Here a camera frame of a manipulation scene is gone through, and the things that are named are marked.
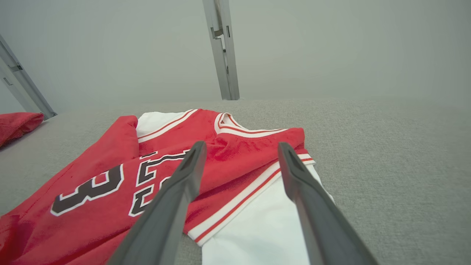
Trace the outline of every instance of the white wall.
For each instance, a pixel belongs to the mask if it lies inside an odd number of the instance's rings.
[[[221,99],[200,0],[0,0],[0,34],[58,113]]]
[[[241,97],[416,97],[471,109],[469,0],[231,0]]]
[[[0,114],[13,112],[24,112],[24,108],[11,94],[10,90],[8,90],[2,78],[0,79]]]

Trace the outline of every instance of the red jersey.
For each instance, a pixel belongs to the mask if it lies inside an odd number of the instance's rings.
[[[184,232],[199,245],[270,185],[280,141],[313,163],[301,128],[248,130],[202,109],[123,116],[1,217],[0,263],[104,264],[196,141],[206,142],[207,160]]]

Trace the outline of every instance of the hinge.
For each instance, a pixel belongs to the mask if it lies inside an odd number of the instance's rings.
[[[23,70],[23,68],[21,66],[10,67],[10,69],[11,69],[12,72]]]

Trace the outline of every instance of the red cloth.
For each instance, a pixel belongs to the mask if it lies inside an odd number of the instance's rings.
[[[23,134],[36,129],[44,120],[44,114],[16,112],[0,115],[0,146],[20,138]]]

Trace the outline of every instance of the vertical metal profile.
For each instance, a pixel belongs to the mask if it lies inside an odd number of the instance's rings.
[[[11,85],[8,89],[28,112],[42,112],[45,119],[57,115],[46,99],[34,85],[26,71],[21,67],[17,58],[0,36],[0,69]]]
[[[228,0],[203,0],[206,23],[211,41],[214,64],[219,80],[221,97],[225,100],[239,99],[234,34]]]

